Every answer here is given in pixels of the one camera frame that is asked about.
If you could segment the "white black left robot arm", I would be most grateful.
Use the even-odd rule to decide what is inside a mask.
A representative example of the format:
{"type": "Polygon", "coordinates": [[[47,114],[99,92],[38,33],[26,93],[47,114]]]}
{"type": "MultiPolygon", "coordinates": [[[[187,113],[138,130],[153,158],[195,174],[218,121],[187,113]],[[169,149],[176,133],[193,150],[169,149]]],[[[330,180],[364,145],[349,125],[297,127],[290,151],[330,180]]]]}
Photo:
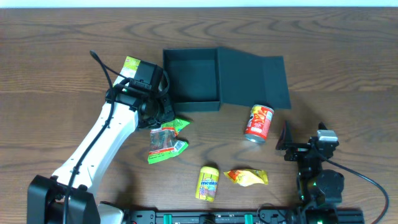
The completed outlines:
{"type": "Polygon", "coordinates": [[[37,175],[27,190],[28,223],[129,223],[129,211],[95,202],[102,178],[123,142],[137,129],[175,117],[167,72],[139,62],[132,77],[109,82],[101,113],[76,151],[51,177],[37,175]]]}

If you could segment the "dark green box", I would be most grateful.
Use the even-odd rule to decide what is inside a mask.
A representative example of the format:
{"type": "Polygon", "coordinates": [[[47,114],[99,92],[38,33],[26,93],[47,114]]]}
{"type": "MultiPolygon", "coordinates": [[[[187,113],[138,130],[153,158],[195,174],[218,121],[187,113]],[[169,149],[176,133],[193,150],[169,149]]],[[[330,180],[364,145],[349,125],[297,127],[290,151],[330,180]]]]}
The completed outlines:
{"type": "Polygon", "coordinates": [[[224,47],[165,49],[163,65],[178,112],[218,111],[223,103],[291,107],[281,56],[261,57],[224,47]]]}

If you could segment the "yellow snack packet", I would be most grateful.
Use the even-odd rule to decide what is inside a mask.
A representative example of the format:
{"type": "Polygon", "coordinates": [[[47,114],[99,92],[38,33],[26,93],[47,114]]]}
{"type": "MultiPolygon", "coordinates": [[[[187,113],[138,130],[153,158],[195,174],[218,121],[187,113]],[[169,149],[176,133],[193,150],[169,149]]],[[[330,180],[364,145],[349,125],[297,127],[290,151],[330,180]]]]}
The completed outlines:
{"type": "Polygon", "coordinates": [[[267,172],[257,169],[234,169],[224,172],[224,175],[234,184],[248,187],[253,184],[268,185],[267,172]]]}

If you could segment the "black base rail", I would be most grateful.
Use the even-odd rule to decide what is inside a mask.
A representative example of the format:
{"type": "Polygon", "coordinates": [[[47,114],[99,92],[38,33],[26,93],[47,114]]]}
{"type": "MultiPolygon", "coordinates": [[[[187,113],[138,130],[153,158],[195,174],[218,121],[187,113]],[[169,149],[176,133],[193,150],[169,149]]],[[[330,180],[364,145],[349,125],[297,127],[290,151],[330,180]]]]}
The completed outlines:
{"type": "Polygon", "coordinates": [[[155,212],[131,211],[122,221],[125,224],[364,224],[360,210],[261,209],[258,211],[214,212],[155,212]]]}

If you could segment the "green candy bag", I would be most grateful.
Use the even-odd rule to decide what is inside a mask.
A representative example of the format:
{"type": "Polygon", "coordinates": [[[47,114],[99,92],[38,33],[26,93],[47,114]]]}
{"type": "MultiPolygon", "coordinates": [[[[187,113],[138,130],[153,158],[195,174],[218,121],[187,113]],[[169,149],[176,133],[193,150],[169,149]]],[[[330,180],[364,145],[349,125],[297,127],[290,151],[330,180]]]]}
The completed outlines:
{"type": "Polygon", "coordinates": [[[155,164],[180,155],[189,146],[187,141],[177,138],[179,132],[190,124],[189,121],[175,118],[150,131],[148,164],[155,164]]]}

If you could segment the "yellow mentos bottle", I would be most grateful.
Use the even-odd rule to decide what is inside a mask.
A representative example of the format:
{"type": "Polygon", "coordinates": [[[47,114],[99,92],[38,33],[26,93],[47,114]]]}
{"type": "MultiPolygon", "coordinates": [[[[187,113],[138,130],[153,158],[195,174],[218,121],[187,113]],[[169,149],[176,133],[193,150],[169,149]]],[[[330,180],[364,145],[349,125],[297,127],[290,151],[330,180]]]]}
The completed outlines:
{"type": "Polygon", "coordinates": [[[203,166],[200,169],[195,198],[213,202],[216,197],[219,175],[218,169],[210,166],[203,166]]]}

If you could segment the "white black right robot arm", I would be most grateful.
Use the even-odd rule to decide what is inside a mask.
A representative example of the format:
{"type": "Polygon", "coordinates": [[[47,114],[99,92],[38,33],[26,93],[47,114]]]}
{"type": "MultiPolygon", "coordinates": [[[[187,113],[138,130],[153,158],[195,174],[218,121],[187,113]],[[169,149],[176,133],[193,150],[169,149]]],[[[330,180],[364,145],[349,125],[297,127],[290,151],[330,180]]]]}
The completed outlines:
{"type": "Polygon", "coordinates": [[[324,169],[322,163],[333,157],[339,145],[334,131],[323,123],[317,135],[306,143],[294,142],[287,122],[284,123],[276,149],[285,151],[284,160],[296,162],[297,189],[301,204],[286,213],[287,223],[338,223],[336,204],[342,202],[344,175],[324,169]]]}

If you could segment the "green yellow juice carton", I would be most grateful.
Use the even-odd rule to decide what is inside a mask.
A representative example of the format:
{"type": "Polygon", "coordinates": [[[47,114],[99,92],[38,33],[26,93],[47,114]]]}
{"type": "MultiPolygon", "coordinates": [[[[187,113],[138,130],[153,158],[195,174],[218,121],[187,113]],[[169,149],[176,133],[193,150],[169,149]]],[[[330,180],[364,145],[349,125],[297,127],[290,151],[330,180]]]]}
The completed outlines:
{"type": "Polygon", "coordinates": [[[134,78],[141,60],[127,56],[121,71],[113,82],[113,86],[123,81],[125,78],[134,78]]]}

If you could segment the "red chips can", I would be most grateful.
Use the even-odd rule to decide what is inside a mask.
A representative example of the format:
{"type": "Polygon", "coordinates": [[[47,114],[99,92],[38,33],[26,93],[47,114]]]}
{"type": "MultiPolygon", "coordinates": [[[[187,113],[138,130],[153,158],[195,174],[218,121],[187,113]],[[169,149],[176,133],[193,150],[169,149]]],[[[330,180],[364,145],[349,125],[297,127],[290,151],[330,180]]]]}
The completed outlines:
{"type": "Polygon", "coordinates": [[[254,105],[244,131],[245,138],[259,144],[265,143],[273,115],[274,110],[271,107],[254,105]]]}

